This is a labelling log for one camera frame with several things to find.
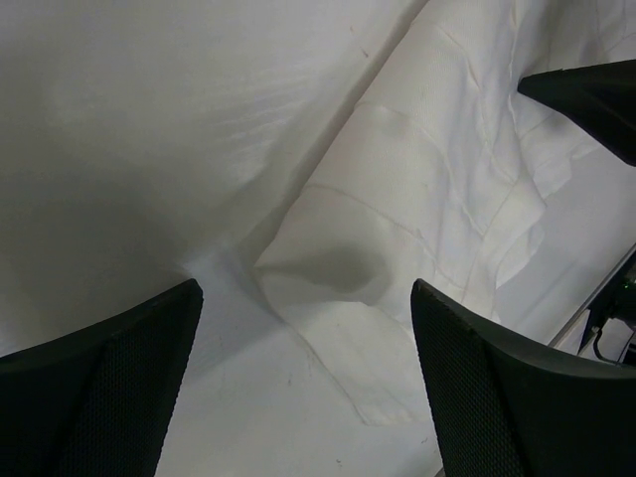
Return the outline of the white pleated skirt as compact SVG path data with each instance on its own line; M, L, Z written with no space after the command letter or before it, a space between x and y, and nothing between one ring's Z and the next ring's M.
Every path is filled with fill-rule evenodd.
M425 4L254 268L363 423L428 418L415 280L544 335L631 247L634 171L518 84L634 55L631 1Z

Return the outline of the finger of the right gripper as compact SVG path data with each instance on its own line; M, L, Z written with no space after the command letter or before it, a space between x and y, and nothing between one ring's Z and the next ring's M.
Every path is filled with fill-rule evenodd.
M635 162L635 62L525 77L518 93L564 115L626 164Z

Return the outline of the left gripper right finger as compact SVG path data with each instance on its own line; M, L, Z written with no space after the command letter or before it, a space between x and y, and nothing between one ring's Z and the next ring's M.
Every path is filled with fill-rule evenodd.
M445 475L634 475L634 368L533 341L421 279L410 308Z

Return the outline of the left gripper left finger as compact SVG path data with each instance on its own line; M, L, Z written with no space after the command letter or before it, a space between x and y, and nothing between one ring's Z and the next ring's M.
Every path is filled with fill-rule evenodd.
M189 279L2 357L2 475L154 475L202 307Z

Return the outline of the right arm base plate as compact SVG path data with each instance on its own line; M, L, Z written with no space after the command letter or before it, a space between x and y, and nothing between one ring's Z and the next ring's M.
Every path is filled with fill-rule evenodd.
M601 363L635 365L634 247L576 309L550 346Z

